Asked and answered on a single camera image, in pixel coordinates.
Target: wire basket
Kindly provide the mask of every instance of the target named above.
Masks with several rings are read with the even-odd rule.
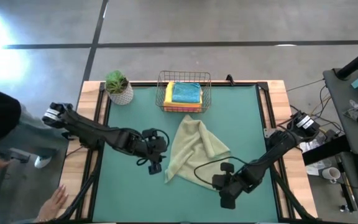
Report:
[[[164,106],[165,90],[169,82],[199,83],[203,100],[201,107]],[[158,76],[155,104],[167,112],[204,113],[211,106],[211,75],[208,72],[161,71]]]

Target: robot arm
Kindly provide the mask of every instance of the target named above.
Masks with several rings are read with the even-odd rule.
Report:
[[[226,173],[213,175],[212,178],[213,187],[219,190],[221,207],[235,209],[236,198],[242,191],[251,193],[262,182],[266,170],[274,162],[299,143],[314,139],[319,132],[318,128],[319,124],[299,111],[291,117],[285,131],[276,130],[265,138],[268,151],[261,158],[245,164],[237,172],[234,172],[232,164],[223,162],[221,170]]]
[[[158,136],[158,129],[139,133],[130,128],[110,128],[79,115],[71,104],[64,103],[51,103],[42,121],[53,128],[65,128],[87,148],[95,149],[104,141],[121,153],[150,161],[149,174],[161,172],[161,153],[167,151],[167,143]]]

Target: potted plant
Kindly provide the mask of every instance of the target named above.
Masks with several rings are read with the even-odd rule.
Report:
[[[127,78],[119,71],[113,71],[106,77],[104,89],[111,101],[117,105],[126,105],[134,97],[134,91]]]

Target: blue towel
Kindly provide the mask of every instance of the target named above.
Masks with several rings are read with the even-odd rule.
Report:
[[[173,86],[172,102],[199,103],[201,87],[199,83],[175,82]]]

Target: succulent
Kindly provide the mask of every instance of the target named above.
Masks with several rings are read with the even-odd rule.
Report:
[[[115,70],[106,76],[106,91],[120,94],[127,88],[128,83],[127,78],[119,70]]]

